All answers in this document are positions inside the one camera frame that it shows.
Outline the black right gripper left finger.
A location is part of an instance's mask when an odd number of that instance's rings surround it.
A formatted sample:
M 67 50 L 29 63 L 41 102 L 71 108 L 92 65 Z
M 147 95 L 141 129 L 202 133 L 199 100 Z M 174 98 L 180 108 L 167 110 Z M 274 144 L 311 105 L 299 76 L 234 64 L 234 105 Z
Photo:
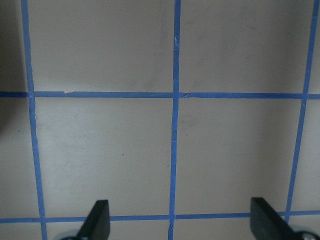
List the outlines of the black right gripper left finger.
M 108 200 L 97 200 L 76 235 L 77 240 L 107 240 L 111 231 Z

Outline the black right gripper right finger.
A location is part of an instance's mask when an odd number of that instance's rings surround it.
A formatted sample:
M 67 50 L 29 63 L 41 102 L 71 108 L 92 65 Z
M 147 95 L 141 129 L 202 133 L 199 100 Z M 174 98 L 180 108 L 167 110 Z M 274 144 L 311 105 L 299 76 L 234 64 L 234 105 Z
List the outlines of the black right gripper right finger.
M 250 200 L 250 230 L 256 240 L 297 240 L 297 234 L 262 197 Z

